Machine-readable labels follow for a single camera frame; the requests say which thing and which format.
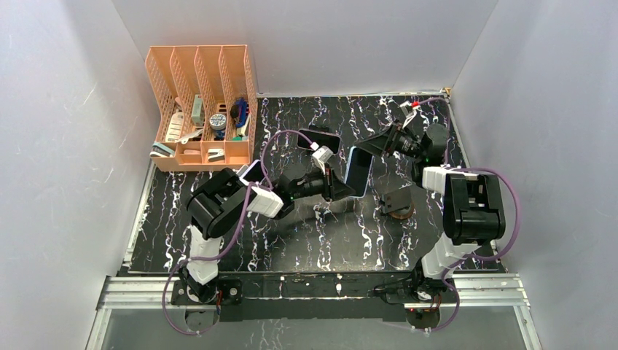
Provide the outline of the phone with blue case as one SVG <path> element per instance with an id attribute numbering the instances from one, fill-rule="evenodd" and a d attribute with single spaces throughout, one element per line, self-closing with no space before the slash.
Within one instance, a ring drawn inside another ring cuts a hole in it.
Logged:
<path id="1" fill-rule="evenodd" d="M 346 164 L 344 182 L 353 190 L 351 197 L 365 196 L 372 169 L 373 155 L 358 147 L 351 147 Z"/>

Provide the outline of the phone with purple case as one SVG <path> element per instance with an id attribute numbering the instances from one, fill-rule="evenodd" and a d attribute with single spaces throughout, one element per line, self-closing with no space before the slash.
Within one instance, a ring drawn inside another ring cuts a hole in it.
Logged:
<path id="1" fill-rule="evenodd" d="M 261 163 L 262 162 L 260 159 L 253 161 L 250 165 L 248 165 L 249 169 L 246 171 L 246 173 L 239 179 L 245 183 L 260 183 L 264 179 Z"/>

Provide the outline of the phone with pink case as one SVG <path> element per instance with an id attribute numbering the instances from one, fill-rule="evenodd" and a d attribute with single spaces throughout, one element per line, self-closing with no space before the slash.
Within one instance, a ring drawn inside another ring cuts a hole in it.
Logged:
<path id="1" fill-rule="evenodd" d="M 309 138 L 312 142 L 317 143 L 317 145 L 319 145 L 320 147 L 327 146 L 334 154 L 339 152 L 341 144 L 340 136 L 333 133 L 317 131 L 309 128 L 301 128 L 299 129 L 299 132 Z M 310 143 L 301 136 L 299 136 L 297 139 L 297 147 L 299 147 L 300 149 L 311 150 Z"/>

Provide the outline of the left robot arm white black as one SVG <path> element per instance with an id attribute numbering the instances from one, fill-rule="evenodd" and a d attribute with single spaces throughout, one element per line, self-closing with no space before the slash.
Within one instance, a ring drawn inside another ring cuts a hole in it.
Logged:
<path id="1" fill-rule="evenodd" d="M 294 209 L 298 199 L 321 196 L 325 201 L 339 201 L 355 194 L 330 167 L 289 166 L 273 182 L 265 184 L 265 176 L 257 170 L 259 162 L 242 174 L 225 168 L 196 188 L 187 200 L 191 216 L 189 256 L 179 268 L 181 286 L 196 303 L 210 303 L 220 293 L 216 283 L 219 261 L 231 250 L 222 247 L 222 238 L 232 231 L 238 239 L 247 214 L 268 219 L 281 219 Z"/>

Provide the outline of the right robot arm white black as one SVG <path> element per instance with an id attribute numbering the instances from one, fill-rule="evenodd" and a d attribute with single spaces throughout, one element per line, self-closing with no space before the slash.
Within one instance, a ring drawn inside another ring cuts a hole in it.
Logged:
<path id="1" fill-rule="evenodd" d="M 441 195 L 442 235 L 416 263 L 406 288 L 420 302 L 447 291 L 453 269 L 481 246 L 502 238 L 506 230 L 499 177 L 489 171 L 445 167 L 448 138 L 448 128 L 440 124 L 430 125 L 422 136 L 402 124 L 391 124 L 355 144 L 374 156 L 397 152 L 411 157 L 414 183 Z"/>

